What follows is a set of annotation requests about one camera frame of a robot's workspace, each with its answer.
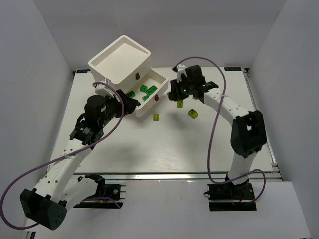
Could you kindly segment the yellow-green and green lego stack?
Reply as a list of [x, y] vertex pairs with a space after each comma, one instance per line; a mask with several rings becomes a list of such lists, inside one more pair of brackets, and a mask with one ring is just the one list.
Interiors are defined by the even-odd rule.
[[183, 107], [183, 100], [178, 100], [177, 101], [177, 107], [182, 108]]

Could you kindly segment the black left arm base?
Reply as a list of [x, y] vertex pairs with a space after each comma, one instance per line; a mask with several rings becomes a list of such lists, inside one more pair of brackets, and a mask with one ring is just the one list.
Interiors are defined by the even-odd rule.
[[85, 209], [120, 209], [125, 199], [126, 185], [116, 183], [106, 183], [105, 178], [98, 174], [86, 174], [78, 177], [78, 182], [82, 179], [91, 179], [97, 184], [95, 194], [85, 198], [73, 208]]

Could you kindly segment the white three-drawer cabinet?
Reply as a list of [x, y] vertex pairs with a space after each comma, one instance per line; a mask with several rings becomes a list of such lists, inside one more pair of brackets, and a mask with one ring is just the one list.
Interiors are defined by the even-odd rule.
[[[168, 89], [169, 78], [152, 68], [151, 52], [125, 35], [91, 58], [88, 65], [96, 82], [107, 80], [116, 90], [135, 92], [133, 99], [140, 102], [137, 117], [150, 110]], [[141, 85], [155, 85], [157, 90], [144, 101], [142, 97], [147, 94], [139, 90]]]

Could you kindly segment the yellow-green small lego brick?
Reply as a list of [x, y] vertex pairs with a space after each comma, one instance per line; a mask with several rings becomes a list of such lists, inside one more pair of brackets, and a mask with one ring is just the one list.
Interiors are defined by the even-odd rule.
[[153, 114], [153, 121], [159, 121], [159, 114]]

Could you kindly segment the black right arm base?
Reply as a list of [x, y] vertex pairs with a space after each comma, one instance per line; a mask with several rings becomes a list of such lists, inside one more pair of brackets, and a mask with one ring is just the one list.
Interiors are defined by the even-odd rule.
[[244, 186], [208, 184], [204, 192], [211, 212], [256, 211], [255, 194], [251, 183]]

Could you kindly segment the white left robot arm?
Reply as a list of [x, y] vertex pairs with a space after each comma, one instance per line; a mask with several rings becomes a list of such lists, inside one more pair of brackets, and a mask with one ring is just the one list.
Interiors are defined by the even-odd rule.
[[23, 190], [20, 201], [27, 218], [55, 230], [64, 221], [67, 211], [89, 198], [105, 196], [105, 179], [94, 173], [79, 178], [70, 189], [66, 186], [81, 162], [93, 151], [94, 143], [103, 135], [103, 128], [113, 119], [131, 114], [139, 104], [117, 90], [121, 97], [93, 95], [87, 99], [82, 113], [70, 134], [62, 160], [53, 163], [46, 175], [32, 190]]

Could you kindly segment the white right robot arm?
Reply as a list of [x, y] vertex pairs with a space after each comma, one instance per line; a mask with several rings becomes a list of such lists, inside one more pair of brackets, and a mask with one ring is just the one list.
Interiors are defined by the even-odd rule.
[[173, 71], [177, 78], [170, 82], [169, 99], [177, 102], [193, 96], [216, 110], [217, 117], [223, 117], [231, 125], [234, 156], [225, 181], [234, 186], [247, 183], [253, 160], [267, 142], [263, 114], [245, 109], [226, 96], [216, 83], [206, 81], [198, 65], [180, 64]]

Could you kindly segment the yellow on green lego plate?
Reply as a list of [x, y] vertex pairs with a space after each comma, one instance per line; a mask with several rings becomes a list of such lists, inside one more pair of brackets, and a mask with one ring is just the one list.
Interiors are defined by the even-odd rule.
[[155, 85], [152, 85], [151, 87], [149, 87], [148, 89], [146, 89], [146, 94], [147, 94], [147, 95], [151, 95], [151, 94], [153, 94], [156, 90], [157, 90], [157, 87], [156, 87]]

